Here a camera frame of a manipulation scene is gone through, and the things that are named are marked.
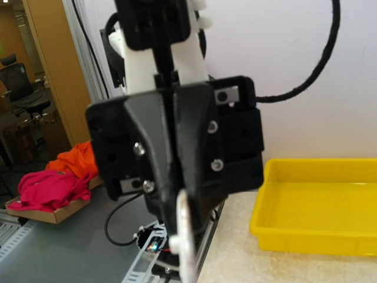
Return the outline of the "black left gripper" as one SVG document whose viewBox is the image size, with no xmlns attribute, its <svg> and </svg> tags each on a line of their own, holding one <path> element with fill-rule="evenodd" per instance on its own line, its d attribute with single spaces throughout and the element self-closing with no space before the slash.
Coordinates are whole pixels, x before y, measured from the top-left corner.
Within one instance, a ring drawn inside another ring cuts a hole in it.
<svg viewBox="0 0 377 283">
<path fill-rule="evenodd" d="M 122 195 L 123 180 L 153 182 L 148 204 L 170 236 L 180 189 L 193 229 L 201 230 L 206 210 L 263 184 L 262 122 L 248 77 L 105 100 L 89 106 L 86 118 L 109 198 Z"/>
</svg>

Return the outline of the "white round brooch back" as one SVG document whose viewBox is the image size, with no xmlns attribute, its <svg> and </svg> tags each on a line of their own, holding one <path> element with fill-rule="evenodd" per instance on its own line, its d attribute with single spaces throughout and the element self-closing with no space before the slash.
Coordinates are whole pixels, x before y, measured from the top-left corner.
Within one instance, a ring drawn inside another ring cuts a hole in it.
<svg viewBox="0 0 377 283">
<path fill-rule="evenodd" d="M 177 233 L 169 236 L 172 254 L 178 255 L 178 272 L 181 282 L 197 282 L 197 257 L 191 224 L 189 197 L 185 190 L 179 191 L 176 202 Z"/>
</svg>

